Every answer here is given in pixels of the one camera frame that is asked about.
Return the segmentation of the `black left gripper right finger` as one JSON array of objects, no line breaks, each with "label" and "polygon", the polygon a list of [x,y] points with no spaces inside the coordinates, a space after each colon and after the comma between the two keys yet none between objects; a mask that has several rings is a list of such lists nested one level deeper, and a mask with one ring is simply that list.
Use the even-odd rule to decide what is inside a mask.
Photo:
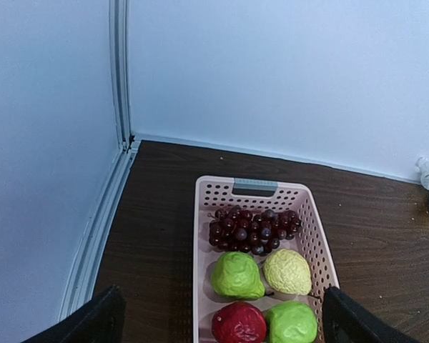
[{"label": "black left gripper right finger", "polygon": [[322,328],[326,342],[402,342],[416,340],[389,326],[341,289],[325,290]]}]

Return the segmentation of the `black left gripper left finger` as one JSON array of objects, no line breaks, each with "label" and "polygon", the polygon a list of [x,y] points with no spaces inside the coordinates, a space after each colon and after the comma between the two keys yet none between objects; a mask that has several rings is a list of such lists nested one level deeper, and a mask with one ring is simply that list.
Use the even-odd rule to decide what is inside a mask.
[{"label": "black left gripper left finger", "polygon": [[58,324],[24,343],[121,342],[126,301],[112,285]]}]

